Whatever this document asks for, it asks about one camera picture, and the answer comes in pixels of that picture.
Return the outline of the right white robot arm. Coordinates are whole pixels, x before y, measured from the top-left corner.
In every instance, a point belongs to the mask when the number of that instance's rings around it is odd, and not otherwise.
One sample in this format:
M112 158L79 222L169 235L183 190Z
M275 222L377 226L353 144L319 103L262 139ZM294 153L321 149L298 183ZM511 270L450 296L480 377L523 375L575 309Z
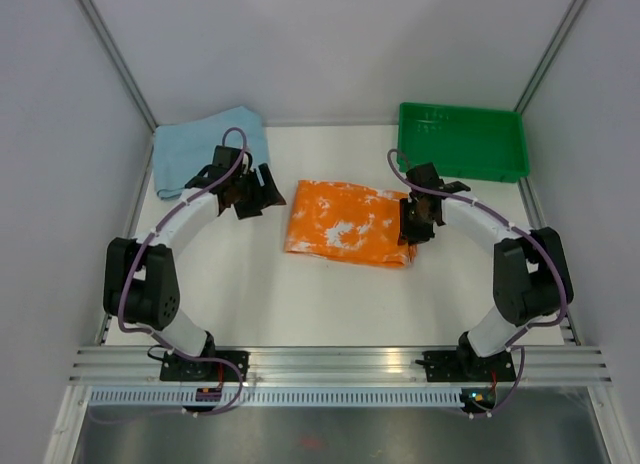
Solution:
M494 307L460 339L457 371L480 379L492 357L530 329L564 320L573 287L559 234L550 227L522 229L469 192L446 195L412 192L400 200L401 244L417 245L449 226L473 240L493 258Z

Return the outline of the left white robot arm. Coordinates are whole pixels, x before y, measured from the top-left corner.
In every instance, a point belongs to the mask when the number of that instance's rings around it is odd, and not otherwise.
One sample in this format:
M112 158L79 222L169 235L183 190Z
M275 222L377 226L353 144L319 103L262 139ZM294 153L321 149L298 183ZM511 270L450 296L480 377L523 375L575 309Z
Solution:
M124 333L151 336L183 360L197 381L210 379L218 361L213 336L180 309L176 259L208 224L232 207L238 219L286 204L269 165L226 176L209 165L192 178L176 205L154 228L108 247L103 308Z

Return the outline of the orange tie-dye trousers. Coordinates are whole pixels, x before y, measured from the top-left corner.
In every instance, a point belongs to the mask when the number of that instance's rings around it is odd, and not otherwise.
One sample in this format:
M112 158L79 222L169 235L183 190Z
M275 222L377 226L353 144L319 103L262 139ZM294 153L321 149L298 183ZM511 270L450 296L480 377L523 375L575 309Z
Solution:
M400 200L407 195L348 182L300 180L284 251L350 264L406 268L417 254L400 244Z

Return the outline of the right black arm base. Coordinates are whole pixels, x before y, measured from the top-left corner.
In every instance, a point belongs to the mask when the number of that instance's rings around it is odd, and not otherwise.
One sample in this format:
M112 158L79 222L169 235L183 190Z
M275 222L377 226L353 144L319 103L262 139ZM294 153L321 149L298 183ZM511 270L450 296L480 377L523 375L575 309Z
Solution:
M510 353L501 351L489 357L479 357L469 342L467 332L461 335L455 349L424 351L414 363L423 368L428 382L501 383L516 380Z

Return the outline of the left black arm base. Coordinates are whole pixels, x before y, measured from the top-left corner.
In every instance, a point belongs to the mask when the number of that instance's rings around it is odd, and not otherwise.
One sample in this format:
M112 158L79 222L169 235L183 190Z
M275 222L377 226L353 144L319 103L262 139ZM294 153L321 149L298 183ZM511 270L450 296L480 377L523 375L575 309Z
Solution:
M250 353L244 350L218 350L215 357L235 365L242 378L249 369ZM161 382L233 382L239 381L237 374L227 364L195 362L166 353L163 356L159 379Z

